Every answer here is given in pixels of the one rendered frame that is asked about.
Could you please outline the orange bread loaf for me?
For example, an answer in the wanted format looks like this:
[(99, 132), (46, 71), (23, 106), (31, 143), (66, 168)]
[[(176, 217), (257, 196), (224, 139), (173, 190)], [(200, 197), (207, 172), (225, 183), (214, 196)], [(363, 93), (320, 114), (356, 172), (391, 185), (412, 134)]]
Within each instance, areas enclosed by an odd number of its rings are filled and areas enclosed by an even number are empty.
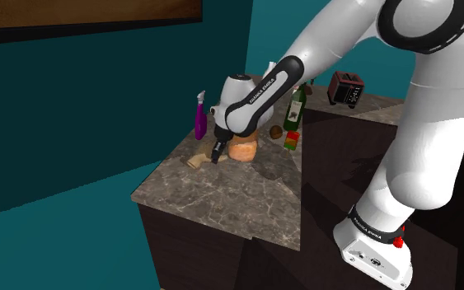
[(257, 151), (258, 132), (259, 130), (256, 130), (254, 133), (245, 138), (234, 135), (228, 144), (228, 156), (236, 161), (252, 161), (255, 158)]

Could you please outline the purple spray bottle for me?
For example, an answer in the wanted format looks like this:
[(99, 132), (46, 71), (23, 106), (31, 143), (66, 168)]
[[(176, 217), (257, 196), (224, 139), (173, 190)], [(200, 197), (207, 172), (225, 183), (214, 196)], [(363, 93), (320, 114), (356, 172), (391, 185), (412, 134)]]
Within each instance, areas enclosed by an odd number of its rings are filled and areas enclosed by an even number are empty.
[(204, 112), (204, 94), (201, 91), (197, 95), (198, 105), (195, 115), (195, 138), (201, 140), (207, 132), (207, 115)]

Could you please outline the beige wooden tool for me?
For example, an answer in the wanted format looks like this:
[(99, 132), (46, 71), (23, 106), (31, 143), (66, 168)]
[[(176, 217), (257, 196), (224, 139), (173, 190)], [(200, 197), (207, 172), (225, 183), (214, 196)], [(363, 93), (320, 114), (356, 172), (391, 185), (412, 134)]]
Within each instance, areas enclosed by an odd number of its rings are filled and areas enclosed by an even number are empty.
[(193, 169), (199, 169), (203, 163), (212, 161), (212, 150), (212, 147), (198, 148), (195, 154), (186, 162), (186, 164)]

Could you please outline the red green yellow can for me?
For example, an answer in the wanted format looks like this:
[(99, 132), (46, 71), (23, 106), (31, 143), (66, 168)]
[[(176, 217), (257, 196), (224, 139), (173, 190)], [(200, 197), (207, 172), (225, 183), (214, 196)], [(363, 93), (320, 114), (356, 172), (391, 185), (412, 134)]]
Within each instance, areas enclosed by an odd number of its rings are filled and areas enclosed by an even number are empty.
[(286, 134), (286, 138), (284, 141), (284, 147), (288, 150), (295, 151), (298, 146), (298, 139), (300, 137), (300, 133), (297, 131), (288, 131)]

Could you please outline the green wine bottle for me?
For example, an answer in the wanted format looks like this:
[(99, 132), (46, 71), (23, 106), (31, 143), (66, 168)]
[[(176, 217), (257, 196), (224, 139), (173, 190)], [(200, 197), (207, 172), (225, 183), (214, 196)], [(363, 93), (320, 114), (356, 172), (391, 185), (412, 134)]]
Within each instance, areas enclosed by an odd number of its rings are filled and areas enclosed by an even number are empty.
[(307, 93), (305, 89), (306, 83), (303, 83), (291, 95), (283, 125), (286, 131), (298, 130), (302, 118), (302, 110), (307, 102)]

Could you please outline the dark wooden counter cabinet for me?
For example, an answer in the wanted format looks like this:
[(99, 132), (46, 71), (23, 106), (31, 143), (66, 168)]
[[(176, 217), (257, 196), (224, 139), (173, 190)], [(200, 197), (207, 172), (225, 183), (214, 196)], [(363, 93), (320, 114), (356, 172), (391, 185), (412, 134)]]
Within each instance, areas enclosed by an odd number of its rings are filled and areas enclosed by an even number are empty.
[(140, 204), (161, 288), (235, 290), (246, 239)]

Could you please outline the dark robot stand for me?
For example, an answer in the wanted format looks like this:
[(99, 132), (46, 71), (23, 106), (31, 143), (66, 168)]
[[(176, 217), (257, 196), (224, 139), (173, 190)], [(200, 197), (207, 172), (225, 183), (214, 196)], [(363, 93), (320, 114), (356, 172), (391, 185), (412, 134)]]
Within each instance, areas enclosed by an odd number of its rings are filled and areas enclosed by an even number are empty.
[[(302, 216), (298, 251), (256, 245), (258, 290), (389, 290), (344, 262), (333, 241), (373, 177), (396, 127), (308, 110), (302, 131)], [(452, 200), (406, 224), (414, 276), (408, 290), (464, 290), (464, 157)]]

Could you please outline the dark red toaster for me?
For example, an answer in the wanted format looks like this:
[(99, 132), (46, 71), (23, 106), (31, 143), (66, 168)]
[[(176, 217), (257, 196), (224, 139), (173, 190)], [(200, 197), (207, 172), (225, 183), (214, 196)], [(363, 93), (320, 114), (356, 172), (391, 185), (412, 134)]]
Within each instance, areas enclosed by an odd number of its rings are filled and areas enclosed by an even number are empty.
[(327, 89), (331, 105), (344, 104), (354, 109), (363, 94), (364, 82), (356, 73), (335, 71)]

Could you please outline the dark framed wall picture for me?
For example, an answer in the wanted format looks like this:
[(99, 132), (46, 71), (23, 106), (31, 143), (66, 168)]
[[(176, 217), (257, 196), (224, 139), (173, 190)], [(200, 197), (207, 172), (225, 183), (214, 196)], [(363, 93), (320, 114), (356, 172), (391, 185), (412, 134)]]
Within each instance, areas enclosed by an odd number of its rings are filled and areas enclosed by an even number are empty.
[(0, 0), (0, 44), (202, 21), (203, 0)]

